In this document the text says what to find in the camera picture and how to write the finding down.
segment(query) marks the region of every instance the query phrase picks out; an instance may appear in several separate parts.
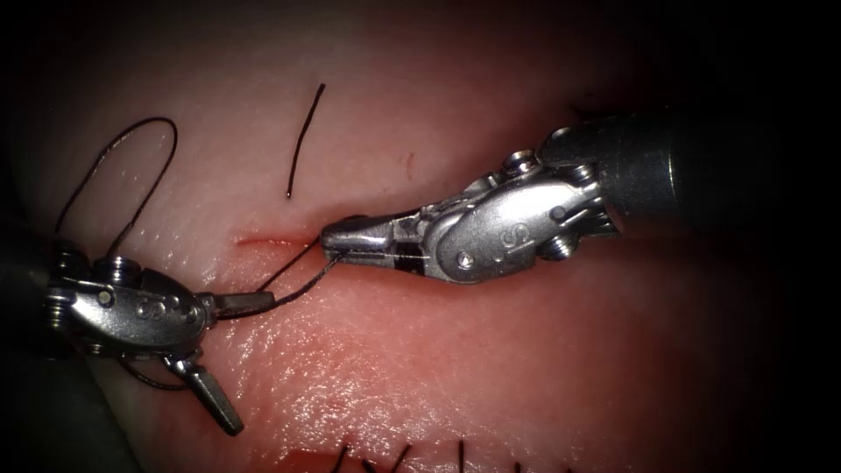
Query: stitch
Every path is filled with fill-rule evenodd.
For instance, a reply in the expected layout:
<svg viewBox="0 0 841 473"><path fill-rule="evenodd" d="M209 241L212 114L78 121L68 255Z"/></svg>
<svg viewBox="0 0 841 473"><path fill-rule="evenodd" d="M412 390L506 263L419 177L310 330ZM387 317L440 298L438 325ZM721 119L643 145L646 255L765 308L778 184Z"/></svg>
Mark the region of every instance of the stitch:
<svg viewBox="0 0 841 473"><path fill-rule="evenodd" d="M349 446L350 445L347 444L342 446L342 451L339 452L339 458L338 460L336 460L336 465L333 467L330 473L339 473L339 469L342 467L342 462L344 461L344 456L348 453Z"/></svg>
<svg viewBox="0 0 841 473"><path fill-rule="evenodd" d="M300 152L300 145L304 141L304 135L307 134L310 122L313 121L315 107L318 106L318 101L322 98L322 93L324 92L325 87L327 86L325 86L324 84L318 86L318 90L315 92L315 99L313 99L313 104L309 108L309 113L307 113L307 119L304 120L304 126L300 129L300 135L298 135L298 143L297 145L295 145L295 154L292 156L292 169L289 171L289 184L286 187L287 199L292 199L292 184L295 181L295 169L298 167L298 153Z"/></svg>

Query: cut suture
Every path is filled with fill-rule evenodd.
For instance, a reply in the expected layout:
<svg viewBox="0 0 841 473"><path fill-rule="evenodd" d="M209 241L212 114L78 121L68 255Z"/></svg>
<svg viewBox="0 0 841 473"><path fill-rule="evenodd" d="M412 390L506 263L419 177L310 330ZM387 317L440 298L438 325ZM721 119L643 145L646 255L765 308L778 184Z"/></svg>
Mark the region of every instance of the cut suture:
<svg viewBox="0 0 841 473"><path fill-rule="evenodd" d="M333 469L330 473L339 473L339 470L342 468L342 462L344 461L344 456L348 453L349 445L342 446L342 451L339 452L339 458L336 460L336 464L333 465Z"/></svg>
<svg viewBox="0 0 841 473"><path fill-rule="evenodd" d="M403 448L402 452L400 452L400 456L397 457L397 462L395 462L394 466L392 466L391 473L396 473L397 472L397 469L400 468L400 465L403 463L403 460L406 459L406 454L409 453L409 449L411 447L412 447L411 444L408 444L408 443L406 444L406 447Z"/></svg>
<svg viewBox="0 0 841 473"><path fill-rule="evenodd" d="M154 184L152 184L152 187L149 188L149 192L146 193L146 197L144 197L143 201L140 202L138 209L134 212L134 216L129 220L129 222L123 228L123 231L121 231L120 234L117 235L117 238L114 239L114 242L111 243L111 246L108 248L108 257L114 257L115 253L117 253L117 250L119 250L120 245L123 243L123 240L125 240L131 229L134 227L134 224L138 221L140 214L146 207L146 203L149 202L149 199L152 197L152 194L154 194L155 190L158 188L158 184L163 179L164 174L166 174L166 170L169 169L169 165L173 162L173 158L175 157L175 149L178 147L178 127L175 126L175 122L170 120L169 118L166 118L164 116L152 116L150 118L140 120L139 122L134 123L132 126L120 132L114 139L112 139L111 142L108 143L108 145L106 145L102 149L102 151L96 156L94 164L90 167L90 169L88 169L88 173L85 174L85 177L82 178L81 182L79 183L79 186L73 191L72 194L70 194L70 198L67 199L67 203L64 205L64 208L59 214L59 219L55 223L54 233L59 233L59 230L61 230L61 225L64 223L64 219L67 217L67 212L73 206L74 202L76 202L76 198L79 197L79 194L81 194L82 189L84 189L84 187L88 184L88 181L92 177L94 177L94 174L96 174L96 169L99 168L99 166L105 160L105 157L108 156L111 150L116 148L126 138L131 136L131 134L134 133L134 131L138 128L156 122L168 124L170 128L173 129L173 147L169 152L169 156L164 162L164 166L160 169L160 173L158 173L158 178L155 180Z"/></svg>
<svg viewBox="0 0 841 473"><path fill-rule="evenodd" d="M458 473L464 473L464 441L458 441Z"/></svg>
<svg viewBox="0 0 841 473"><path fill-rule="evenodd" d="M295 169L298 167L298 154L300 153L300 144L304 142L304 135L307 134L309 124L313 121L315 107L318 106L318 101L322 98L322 93L324 92L325 87L327 86L325 86L324 84L318 86L318 90L315 92L315 99L313 99L313 104L309 108L307 119L304 120L304 126L300 129L300 135L298 135L298 143L295 145L295 154L292 156L292 169L289 171L289 185L286 187L287 199L292 198L292 184L295 181Z"/></svg>
<svg viewBox="0 0 841 473"><path fill-rule="evenodd" d="M365 470L365 473L377 473L377 470L374 469L374 465L372 465L368 460L362 461L362 469Z"/></svg>

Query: screw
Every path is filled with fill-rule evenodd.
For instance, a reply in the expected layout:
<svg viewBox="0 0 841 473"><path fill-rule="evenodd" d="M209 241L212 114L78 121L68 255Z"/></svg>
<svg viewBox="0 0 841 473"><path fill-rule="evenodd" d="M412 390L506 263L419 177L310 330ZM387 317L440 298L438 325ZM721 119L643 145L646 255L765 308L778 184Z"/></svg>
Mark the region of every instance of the screw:
<svg viewBox="0 0 841 473"><path fill-rule="evenodd" d="M460 252L456 256L456 261L458 262L458 267L462 269L470 269L473 266L473 263L476 262L476 260L473 259L473 256L466 251Z"/></svg>
<svg viewBox="0 0 841 473"><path fill-rule="evenodd" d="M108 291L100 291L99 292L99 305L103 307L111 307L113 300L111 299L111 294Z"/></svg>

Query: black suture thread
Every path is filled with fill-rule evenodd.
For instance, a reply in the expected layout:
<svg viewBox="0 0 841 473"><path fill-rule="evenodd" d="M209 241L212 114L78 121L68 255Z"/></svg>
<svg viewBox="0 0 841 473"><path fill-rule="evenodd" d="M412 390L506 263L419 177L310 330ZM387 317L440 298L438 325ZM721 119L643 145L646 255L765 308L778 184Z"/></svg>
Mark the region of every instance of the black suture thread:
<svg viewBox="0 0 841 473"><path fill-rule="evenodd" d="M318 86L318 90L315 92L315 99L313 99L313 104L309 107L307 119L304 120L304 126L300 129L300 135L298 135L298 144L295 145L295 154L292 156L292 169L289 171L289 185L286 187L287 199L292 198L292 183L295 181L295 169L298 167L298 153L300 153L300 144L304 142L304 135L307 134L307 129L309 129L309 123L313 121L315 107L318 106L318 101L322 98L322 93L324 92L325 87L327 86L324 84Z"/></svg>
<svg viewBox="0 0 841 473"><path fill-rule="evenodd" d="M140 120L139 122L134 123L132 126L123 130L120 134L118 134L114 139L111 140L105 148L96 156L94 160L94 164L88 169L88 173L85 174L85 177L81 180L79 186L70 194L70 198L67 199L67 203L64 205L64 208L61 210L59 214L59 219L55 223L55 229L53 230L54 233L59 233L61 230L61 225L64 223L64 219L67 217L67 212L70 210L70 207L73 206L74 202L76 202L76 198L79 197L81 194L82 189L88 184L88 181L94 177L96 173L96 169L101 165L101 163L105 160L105 157L116 148L120 143L122 143L126 138L131 136L131 134L138 128L142 126L146 126L147 124L151 124L154 122L163 122L168 124L170 128L173 129L173 147L169 152L169 156L166 158L164 162L164 166L160 169L160 173L158 174L158 178L155 180L152 187L150 187L149 192L146 193L146 197L144 197L143 201L140 202L138 209L135 211L134 216L129 220L129 222L123 228L123 231L117 235L117 238L111 243L111 246L108 248L107 256L109 258L113 258L114 254L119 250L120 245L123 243L123 240L128 236L131 229L134 227L134 224L138 221L140 214L143 212L143 209L146 207L146 204L149 202L149 199L152 198L152 194L154 194L155 190L158 188L158 184L163 179L164 174L166 174L166 170L169 169L169 165L173 162L173 158L175 157L175 149L178 147L178 127L175 126L175 122L169 118L164 116L151 116L149 118L145 118Z"/></svg>
<svg viewBox="0 0 841 473"><path fill-rule="evenodd" d="M397 462L394 463L392 466L391 473L397 473L397 469L400 468L400 465L403 463L403 460L406 459L406 454L409 453L409 449L412 447L411 443L407 443L406 447L403 448L403 451L400 452L400 456L397 457Z"/></svg>
<svg viewBox="0 0 841 473"><path fill-rule="evenodd" d="M159 381L155 381L152 378L149 378L145 374L138 371L137 368L131 366L131 364L125 360L125 358L118 358L117 361L120 363L120 366L123 367L126 372L136 378L138 381L143 382L146 385L149 385L155 389L160 389L162 391L184 391L187 389L185 385L169 385L167 383L161 383Z"/></svg>
<svg viewBox="0 0 841 473"><path fill-rule="evenodd" d="M342 446L342 451L339 452L339 458L336 460L336 465L333 466L330 473L339 473L339 469L342 467L342 462L344 461L344 456L348 453L348 447L349 445Z"/></svg>
<svg viewBox="0 0 841 473"><path fill-rule="evenodd" d="M289 302L292 302L293 300L298 299L300 296L308 293L313 287L315 287L315 285L318 284L318 281L320 281L321 278L323 278L324 275L327 274L328 271L330 271L330 268L335 266L336 263L339 262L339 259L341 259L343 256L344 256L344 253L341 253L339 255L336 255L332 259L330 259L330 261L327 263L327 265L324 266L322 268L322 270L319 271L318 274L316 274L312 279L310 279L304 286L302 286L300 289L298 289L297 291L295 291L293 293L289 293L289 294L281 297L280 299L275 300L274 304L271 304L269 307L261 308L257 311L240 312L240 313L237 313L237 314L232 314L230 316L219 317L218 320L220 320L220 321L232 321L232 320L235 320L235 319L243 319L245 317L251 317L252 315L264 314L266 312L269 312L270 310L274 310L274 309L276 309L280 306L284 306L285 304L288 304Z"/></svg>
<svg viewBox="0 0 841 473"><path fill-rule="evenodd" d="M458 473L464 473L464 441L458 441Z"/></svg>
<svg viewBox="0 0 841 473"><path fill-rule="evenodd" d="M362 469L365 470L365 473L377 473L377 470L374 468L374 465L371 464L368 460L362 461Z"/></svg>
<svg viewBox="0 0 841 473"><path fill-rule="evenodd" d="M291 268L291 267L292 267L292 265L294 265L295 263L297 263L299 259L303 258L303 257L304 257L304 255L306 255L306 254L307 254L310 250L312 250L312 249L313 249L313 247L314 247L314 246L316 246L316 245L318 244L318 241L319 241L320 239L321 239L321 236L317 236L317 237L316 237L316 238L312 241L312 243L310 243L310 244L309 244L309 246L308 246L307 248L304 248L304 249L303 249L303 251L301 251L301 252L299 252L297 255L295 255L295 258L290 259L288 263L286 263L286 264L285 264L282 268L280 268L279 270L277 270L277 272L275 272L275 273L274 273L274 274L273 274L273 275L272 275L269 279L267 279L267 280L265 281L265 283L261 284L261 285L260 285L260 287L258 287L258 288L255 290L255 292L258 292L258 293L259 293L260 291L265 291L265 289L266 289L266 288L267 288L267 287L268 287L271 283L273 283L275 279L277 279L277 278L278 278L281 274L283 274L284 272L286 272L289 268Z"/></svg>

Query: skin surface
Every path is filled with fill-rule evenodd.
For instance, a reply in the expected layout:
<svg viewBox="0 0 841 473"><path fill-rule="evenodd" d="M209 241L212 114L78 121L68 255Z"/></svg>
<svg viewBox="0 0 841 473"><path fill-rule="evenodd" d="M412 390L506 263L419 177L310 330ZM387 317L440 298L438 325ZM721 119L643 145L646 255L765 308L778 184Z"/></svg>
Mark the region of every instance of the skin surface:
<svg viewBox="0 0 841 473"><path fill-rule="evenodd" d="M109 41L55 54L18 101L21 197L50 229L114 135L171 117L175 161L121 253L195 291L253 289L326 223L440 200L578 121L573 108L632 108L679 83L644 37L582 9L540 12L280 4L110 17ZM62 234L102 255L171 140L158 124L120 144ZM339 265L292 305L208 332L201 361L245 422L236 438L190 393L91 366L149 471L330 471L343 445L342 471L364 458L388 471L408 443L399 471L450 472L460 440L467 471L729 469L765 415L774 361L774 283L740 259L664 237L589 241L562 264L476 286ZM324 263L313 251L271 289L288 293Z"/></svg>

